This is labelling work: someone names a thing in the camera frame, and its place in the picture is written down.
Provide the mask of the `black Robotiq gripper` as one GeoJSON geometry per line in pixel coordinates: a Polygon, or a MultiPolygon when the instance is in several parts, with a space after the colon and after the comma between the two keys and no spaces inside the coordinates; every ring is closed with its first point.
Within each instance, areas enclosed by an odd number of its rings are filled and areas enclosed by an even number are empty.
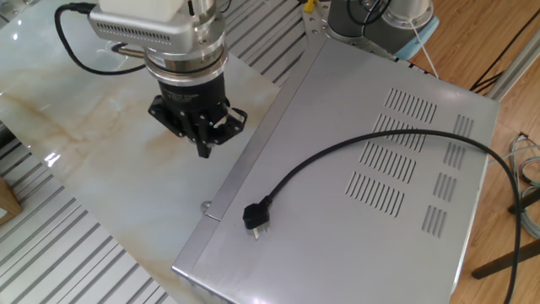
{"type": "Polygon", "coordinates": [[[248,114],[230,107],[222,73],[194,86],[180,87],[159,81],[159,88],[161,95],[154,97],[148,113],[177,137],[188,138],[201,158],[210,156],[208,146],[221,145],[244,130],[248,114]],[[200,117],[199,132],[189,115],[200,117]]]}

